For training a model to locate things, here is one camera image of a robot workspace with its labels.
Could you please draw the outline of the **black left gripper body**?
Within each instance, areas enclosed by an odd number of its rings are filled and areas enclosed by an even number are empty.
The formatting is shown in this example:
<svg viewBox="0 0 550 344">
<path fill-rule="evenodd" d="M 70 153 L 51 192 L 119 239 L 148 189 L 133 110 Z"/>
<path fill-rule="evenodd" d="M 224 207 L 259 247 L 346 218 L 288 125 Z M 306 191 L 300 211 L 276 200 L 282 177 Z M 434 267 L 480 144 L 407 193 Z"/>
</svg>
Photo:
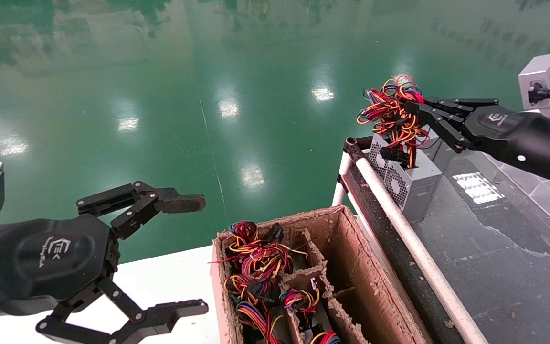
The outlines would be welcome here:
<svg viewBox="0 0 550 344">
<path fill-rule="evenodd" d="M 35 315 L 59 303 L 80 312 L 113 278 L 120 253 L 109 226 L 84 214 L 0 225 L 0 315 Z"/>
</svg>

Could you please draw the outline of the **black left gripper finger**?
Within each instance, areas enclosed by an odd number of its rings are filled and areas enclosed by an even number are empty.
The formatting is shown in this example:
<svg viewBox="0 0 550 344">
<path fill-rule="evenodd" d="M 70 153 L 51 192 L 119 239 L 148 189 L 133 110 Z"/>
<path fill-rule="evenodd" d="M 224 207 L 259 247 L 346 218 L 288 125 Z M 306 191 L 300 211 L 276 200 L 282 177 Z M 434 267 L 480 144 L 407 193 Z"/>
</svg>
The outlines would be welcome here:
<svg viewBox="0 0 550 344">
<path fill-rule="evenodd" d="M 128 318 L 113 333 L 105 333 L 67 322 L 73 312 L 78 312 L 89 301 L 106 296 Z M 141 309 L 131 297 L 112 279 L 100 278 L 90 283 L 78 295 L 60 302 L 53 312 L 38 322 L 37 333 L 63 344 L 139 344 L 144 338 L 171 333 L 180 318 L 204 315 L 208 304 L 203 299 L 182 302 L 159 303 Z"/>
<path fill-rule="evenodd" d="M 175 188 L 154 188 L 136 181 L 76 201 L 79 214 L 101 217 L 123 209 L 111 221 L 113 238 L 125 240 L 159 213 L 196 213 L 205 208 L 202 194 L 179 194 Z"/>
</svg>

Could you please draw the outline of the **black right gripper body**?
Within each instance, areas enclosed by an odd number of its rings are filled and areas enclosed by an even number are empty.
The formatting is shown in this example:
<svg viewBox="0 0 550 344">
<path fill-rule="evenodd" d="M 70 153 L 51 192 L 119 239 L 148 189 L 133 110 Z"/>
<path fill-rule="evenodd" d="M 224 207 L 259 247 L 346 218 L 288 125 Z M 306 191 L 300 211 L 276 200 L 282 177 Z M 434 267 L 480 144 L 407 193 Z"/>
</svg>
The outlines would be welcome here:
<svg viewBox="0 0 550 344">
<path fill-rule="evenodd" d="M 524 171 L 550 171 L 550 119 L 502 106 L 478 107 L 465 120 L 469 148 Z"/>
</svg>

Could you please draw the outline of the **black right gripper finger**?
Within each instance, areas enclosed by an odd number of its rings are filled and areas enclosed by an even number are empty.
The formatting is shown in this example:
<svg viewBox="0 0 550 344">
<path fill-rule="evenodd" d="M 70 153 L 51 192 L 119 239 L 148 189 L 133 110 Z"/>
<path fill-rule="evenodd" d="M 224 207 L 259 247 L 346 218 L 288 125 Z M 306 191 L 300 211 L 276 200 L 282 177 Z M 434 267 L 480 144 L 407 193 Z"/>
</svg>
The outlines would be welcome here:
<svg viewBox="0 0 550 344">
<path fill-rule="evenodd" d="M 445 111 L 454 116 L 460 116 L 466 118 L 472 111 L 479 107 L 495 106 L 499 104 L 499 100 L 496 98 L 452 98 L 443 99 L 438 97 L 428 97 L 425 99 L 425 103 Z"/>
<path fill-rule="evenodd" d="M 465 150 L 468 139 L 461 129 L 472 112 L 471 107 L 452 101 L 406 101 L 403 108 L 417 116 L 421 126 L 429 126 L 454 152 L 460 154 Z"/>
</svg>

